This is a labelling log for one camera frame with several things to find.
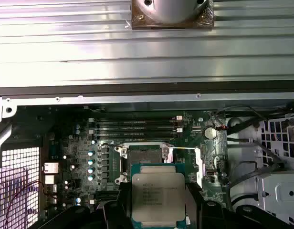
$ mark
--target green circuit board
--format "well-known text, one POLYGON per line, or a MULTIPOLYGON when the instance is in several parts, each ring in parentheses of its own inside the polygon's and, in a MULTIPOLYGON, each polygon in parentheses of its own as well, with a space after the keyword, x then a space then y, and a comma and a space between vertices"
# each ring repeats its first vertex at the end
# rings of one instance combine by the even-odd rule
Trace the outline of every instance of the green circuit board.
MULTIPOLYGON (((116 146, 128 142, 140 142, 142 145, 132 147, 132 152, 146 151, 146 158, 132 160, 139 163, 148 163, 148 152, 158 152, 157 146, 144 146, 144 142, 165 142, 178 147, 173 151, 173 163, 185 165, 186 182, 196 182, 198 166, 193 149, 199 148, 201 159, 205 164, 205 176, 203 178, 203 195, 205 199, 212 199, 225 205, 222 191, 222 174, 227 173, 227 144, 226 132, 217 130, 214 139, 208 139, 203 131, 208 127, 218 126, 218 119, 225 122, 224 116, 212 118, 208 111, 161 111, 161 112, 116 112, 116 113, 92 113, 89 118, 81 120, 78 134, 63 139, 62 154, 68 156, 67 165, 63 171, 64 179, 80 179, 81 185, 73 190, 73 196, 80 197, 81 204, 89 206, 92 195, 98 191, 117 191, 119 185, 116 179, 122 172, 120 154, 115 150, 116 146), (95 151, 94 156, 88 156, 88 151, 95 151), (106 159, 98 161, 97 152, 105 152, 106 159), (214 167, 214 159, 220 158, 220 166, 214 167), (87 161, 94 159, 96 162, 89 166, 87 161), (70 164, 77 164, 78 168, 70 171, 70 164), (96 176, 89 181, 88 168, 95 167, 98 171, 107 167, 105 178, 96 176)), ((69 196, 69 190, 64 190, 64 195, 69 196)))

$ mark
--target motherboard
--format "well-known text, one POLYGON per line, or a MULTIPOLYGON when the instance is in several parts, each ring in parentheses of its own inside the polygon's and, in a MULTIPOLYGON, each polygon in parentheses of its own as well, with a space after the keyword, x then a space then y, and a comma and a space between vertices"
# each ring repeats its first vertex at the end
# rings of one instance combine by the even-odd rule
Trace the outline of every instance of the motherboard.
POLYGON ((95 210, 114 200, 131 181, 134 165, 183 164, 185 182, 198 183, 205 200, 225 206, 228 154, 224 114, 209 111, 91 112, 77 119, 70 134, 55 137, 59 162, 54 184, 60 201, 95 210))

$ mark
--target red wire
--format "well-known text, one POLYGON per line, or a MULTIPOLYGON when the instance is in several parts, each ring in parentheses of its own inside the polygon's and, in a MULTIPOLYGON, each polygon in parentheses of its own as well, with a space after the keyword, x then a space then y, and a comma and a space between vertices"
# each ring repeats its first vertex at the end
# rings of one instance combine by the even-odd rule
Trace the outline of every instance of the red wire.
POLYGON ((9 202, 9 206, 7 208, 7 212, 6 212, 6 222, 5 222, 5 228, 4 229, 7 229, 7 226, 8 226, 8 215, 9 215, 9 211, 10 211, 10 207, 12 206, 12 202, 13 200, 24 190, 26 189, 27 187, 29 187, 30 185, 34 184, 34 183, 38 183, 38 184, 41 184, 42 185, 42 191, 43 191, 43 194, 46 195, 46 196, 50 196, 54 199, 57 199, 56 197, 53 197, 49 194, 45 194, 44 193, 44 184, 41 182, 41 181, 38 181, 38 180, 35 180, 35 181, 32 181, 30 183, 28 183, 27 185, 25 185, 24 187, 22 187, 16 194, 14 194, 14 196, 12 197, 11 201, 9 202))

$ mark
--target screw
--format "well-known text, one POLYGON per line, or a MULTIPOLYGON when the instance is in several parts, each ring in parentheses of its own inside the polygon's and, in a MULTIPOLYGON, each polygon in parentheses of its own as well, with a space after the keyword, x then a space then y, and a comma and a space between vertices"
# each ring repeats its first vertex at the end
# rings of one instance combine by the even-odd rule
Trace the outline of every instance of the screw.
POLYGON ((213 206, 215 206, 216 204, 215 204, 213 201, 210 201, 210 202, 208 202, 208 205, 209 205, 210 207, 213 207, 213 206))
POLYGON ((244 206, 242 209, 246 212, 252 212, 252 208, 250 208, 248 206, 244 206))

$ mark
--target ventilation grille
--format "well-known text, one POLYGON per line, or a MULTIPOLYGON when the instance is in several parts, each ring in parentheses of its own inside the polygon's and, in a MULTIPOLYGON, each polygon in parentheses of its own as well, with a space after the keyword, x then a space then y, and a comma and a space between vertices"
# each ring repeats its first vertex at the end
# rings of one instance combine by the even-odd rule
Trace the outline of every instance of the ventilation grille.
POLYGON ((25 189, 23 187, 30 182, 39 180, 39 154, 38 147, 2 152, 0 229, 27 229, 38 220, 39 185, 36 183, 25 189), (12 197, 18 192, 20 194, 13 200, 10 207, 6 227, 7 208, 12 197))
MULTIPOLYGON (((294 158, 294 117, 264 122, 261 127, 262 145, 279 157, 294 158)), ((272 158, 263 151, 263 164, 268 166, 272 158)))

